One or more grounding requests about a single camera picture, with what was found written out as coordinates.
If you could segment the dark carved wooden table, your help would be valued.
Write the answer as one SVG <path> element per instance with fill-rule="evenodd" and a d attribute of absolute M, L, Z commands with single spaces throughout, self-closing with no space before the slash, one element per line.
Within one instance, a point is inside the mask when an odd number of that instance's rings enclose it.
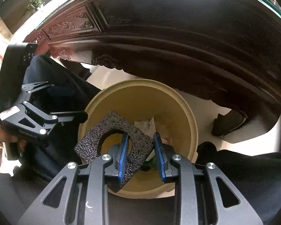
<path fill-rule="evenodd" d="M 271 128 L 281 114 L 281 16 L 262 0 L 69 0 L 26 41 L 163 82 Z"/>

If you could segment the beige round trash bin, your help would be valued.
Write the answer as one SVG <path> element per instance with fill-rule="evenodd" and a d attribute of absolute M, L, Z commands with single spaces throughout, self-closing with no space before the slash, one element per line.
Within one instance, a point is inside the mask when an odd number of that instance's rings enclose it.
<path fill-rule="evenodd" d="M 97 94 L 85 111 L 88 120 L 80 124 L 78 141 L 109 111 L 115 111 L 130 123 L 147 121 L 154 117 L 155 128 L 163 142 L 176 153 L 195 163 L 197 159 L 198 130 L 195 117 L 184 98 L 171 87 L 149 79 L 126 80 Z M 175 184 L 164 184 L 158 170 L 138 170 L 117 193 L 129 199 L 156 199 L 175 194 Z"/>

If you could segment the glass vase with bamboo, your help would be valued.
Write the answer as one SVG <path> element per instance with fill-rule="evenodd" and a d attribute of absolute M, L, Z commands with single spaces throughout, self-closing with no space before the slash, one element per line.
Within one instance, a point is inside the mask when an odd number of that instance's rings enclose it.
<path fill-rule="evenodd" d="M 38 10 L 41 6 L 46 3 L 46 0 L 30 0 L 27 6 L 27 10 Z"/>

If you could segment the person's dark trouser leg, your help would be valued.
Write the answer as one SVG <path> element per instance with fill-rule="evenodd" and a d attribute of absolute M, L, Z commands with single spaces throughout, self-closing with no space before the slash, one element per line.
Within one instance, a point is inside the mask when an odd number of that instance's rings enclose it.
<path fill-rule="evenodd" d="M 33 105 L 46 113 L 83 111 L 100 92 L 46 55 L 35 56 L 28 66 L 24 84 L 47 81 L 53 86 L 43 91 Z M 13 175 L 0 173 L 0 224 L 17 224 L 48 183 L 70 161 L 81 164 L 74 151 L 79 124 L 58 124 L 50 134 L 49 145 L 41 148 L 27 142 L 21 166 Z"/>

